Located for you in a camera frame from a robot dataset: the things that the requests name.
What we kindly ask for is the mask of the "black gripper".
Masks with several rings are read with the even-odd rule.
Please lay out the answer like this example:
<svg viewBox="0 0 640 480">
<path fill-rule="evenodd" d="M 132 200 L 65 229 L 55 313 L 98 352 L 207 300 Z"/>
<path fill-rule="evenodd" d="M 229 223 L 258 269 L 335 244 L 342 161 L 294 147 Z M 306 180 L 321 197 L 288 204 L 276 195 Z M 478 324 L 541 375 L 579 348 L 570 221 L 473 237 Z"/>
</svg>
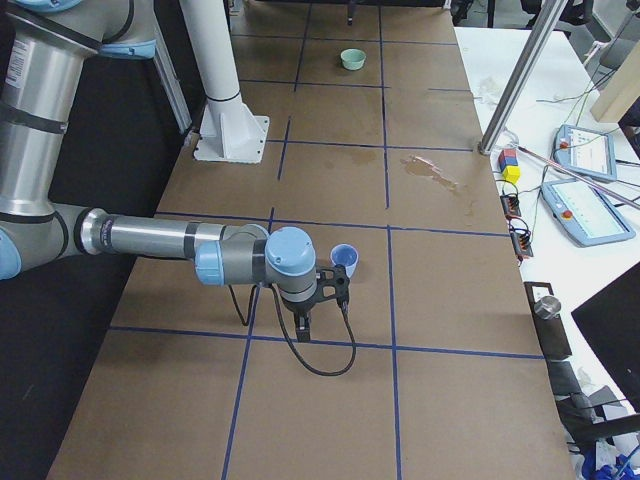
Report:
<svg viewBox="0 0 640 480">
<path fill-rule="evenodd" d="M 314 304 L 310 301 L 290 302 L 289 310 L 294 315 L 296 337 L 299 342 L 310 341 L 311 311 Z"/>
</svg>

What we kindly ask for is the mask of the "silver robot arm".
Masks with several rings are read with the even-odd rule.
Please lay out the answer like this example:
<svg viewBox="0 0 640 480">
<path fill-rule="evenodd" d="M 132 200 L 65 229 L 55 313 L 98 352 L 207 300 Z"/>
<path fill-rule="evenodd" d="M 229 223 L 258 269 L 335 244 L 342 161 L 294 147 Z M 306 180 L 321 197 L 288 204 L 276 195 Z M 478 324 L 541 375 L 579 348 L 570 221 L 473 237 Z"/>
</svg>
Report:
<svg viewBox="0 0 640 480">
<path fill-rule="evenodd" d="M 84 61 L 163 54 L 153 3 L 11 1 L 6 13 L 15 39 L 1 95 L 2 277 L 79 254 L 187 259 L 208 285 L 276 285 L 277 305 L 308 341 L 322 288 L 303 230 L 112 215 L 49 200 Z"/>
</svg>

